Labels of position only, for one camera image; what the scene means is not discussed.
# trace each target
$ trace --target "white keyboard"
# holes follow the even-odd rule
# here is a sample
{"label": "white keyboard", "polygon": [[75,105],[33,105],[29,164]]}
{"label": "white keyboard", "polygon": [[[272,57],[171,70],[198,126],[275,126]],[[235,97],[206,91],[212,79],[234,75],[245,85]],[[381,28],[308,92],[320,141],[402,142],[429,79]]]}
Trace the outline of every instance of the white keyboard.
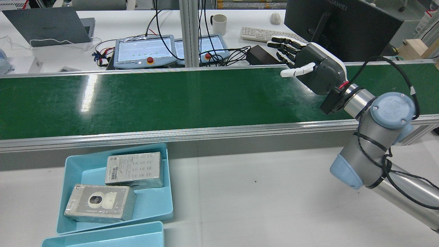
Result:
{"label": "white keyboard", "polygon": [[252,28],[252,27],[242,27],[241,29],[241,38],[244,40],[267,42],[267,41],[271,41],[272,36],[286,36],[286,37],[294,38],[304,43],[308,42],[295,33],[284,33],[279,31]]}

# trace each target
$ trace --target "green conveyor belt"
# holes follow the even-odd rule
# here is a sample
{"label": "green conveyor belt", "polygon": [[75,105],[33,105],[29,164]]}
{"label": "green conveyor belt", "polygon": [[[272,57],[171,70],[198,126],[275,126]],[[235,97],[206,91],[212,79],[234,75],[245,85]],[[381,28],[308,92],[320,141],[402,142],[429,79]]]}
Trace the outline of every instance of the green conveyor belt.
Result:
{"label": "green conveyor belt", "polygon": [[[439,113],[439,71],[401,65],[415,86],[421,114]],[[348,78],[359,66],[348,66]],[[325,96],[282,68],[192,70],[0,79],[0,139],[342,120],[324,115]],[[375,95],[409,93],[389,65],[368,65],[356,84]]]}

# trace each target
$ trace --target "laptop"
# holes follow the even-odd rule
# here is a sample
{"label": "laptop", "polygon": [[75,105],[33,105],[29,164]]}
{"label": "laptop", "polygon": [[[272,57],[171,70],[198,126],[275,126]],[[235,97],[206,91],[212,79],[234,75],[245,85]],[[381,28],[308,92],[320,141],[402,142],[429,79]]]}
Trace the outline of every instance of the laptop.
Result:
{"label": "laptop", "polygon": [[87,43],[91,41],[94,31],[94,18],[80,19],[71,7],[2,12],[32,47],[69,44],[44,39],[68,40],[74,44]]}

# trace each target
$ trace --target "white table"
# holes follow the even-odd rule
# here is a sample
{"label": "white table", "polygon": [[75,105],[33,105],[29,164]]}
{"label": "white table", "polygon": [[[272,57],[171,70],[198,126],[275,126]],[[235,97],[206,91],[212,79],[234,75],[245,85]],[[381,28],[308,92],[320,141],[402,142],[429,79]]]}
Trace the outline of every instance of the white table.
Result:
{"label": "white table", "polygon": [[[210,15],[221,13],[227,16],[227,33],[224,36],[224,40],[229,48],[240,48],[246,45],[266,47],[266,44],[261,42],[242,40],[240,31],[241,27],[249,26],[290,32],[284,24],[273,25],[270,23],[270,16],[274,12],[280,13],[283,17],[285,10],[207,10],[206,17],[209,31],[212,33]],[[78,11],[80,18],[94,17],[96,19],[94,36],[102,40],[119,39],[144,34],[146,26],[154,15],[155,11]],[[162,35],[172,34],[175,38],[182,37],[179,11],[162,11],[159,14],[159,23]],[[157,32],[155,21],[152,23],[151,29]],[[0,30],[2,30],[0,37],[8,35],[13,43],[30,47],[3,13],[0,13]],[[204,16],[202,18],[202,34],[207,34]],[[107,42],[100,45],[99,48],[112,47],[114,44],[115,41]],[[63,66],[82,71],[104,70],[104,68],[98,67],[96,62],[93,61],[91,54],[94,52],[94,49],[90,51],[83,50],[89,45],[90,44],[69,44],[36,47],[31,51],[22,47],[11,47],[6,39],[0,40],[0,49],[4,50],[8,57],[36,56],[36,58],[43,63],[41,70],[43,73],[57,72]],[[276,54],[275,49],[267,48],[267,50],[272,55]]]}
{"label": "white table", "polygon": [[[222,139],[184,149],[170,143],[174,218],[164,221],[166,247],[437,246],[439,236],[427,226],[329,173],[345,137],[330,132],[264,142]],[[392,161],[439,184],[439,137],[420,140],[394,147]],[[215,155],[243,146],[274,149]],[[199,154],[177,157],[184,152]],[[1,246],[37,247],[56,236],[63,177],[61,167],[0,172]]]}

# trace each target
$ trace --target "huawei logo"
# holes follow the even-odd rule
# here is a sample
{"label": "huawei logo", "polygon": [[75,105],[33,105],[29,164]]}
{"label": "huawei logo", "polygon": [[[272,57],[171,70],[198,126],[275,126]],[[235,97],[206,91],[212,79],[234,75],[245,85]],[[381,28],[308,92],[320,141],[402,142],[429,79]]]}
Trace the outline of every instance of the huawei logo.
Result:
{"label": "huawei logo", "polygon": [[348,6],[336,1],[336,0],[325,0],[330,4],[333,4],[335,6],[337,6],[338,8],[341,8],[342,10],[346,11],[348,9]]}

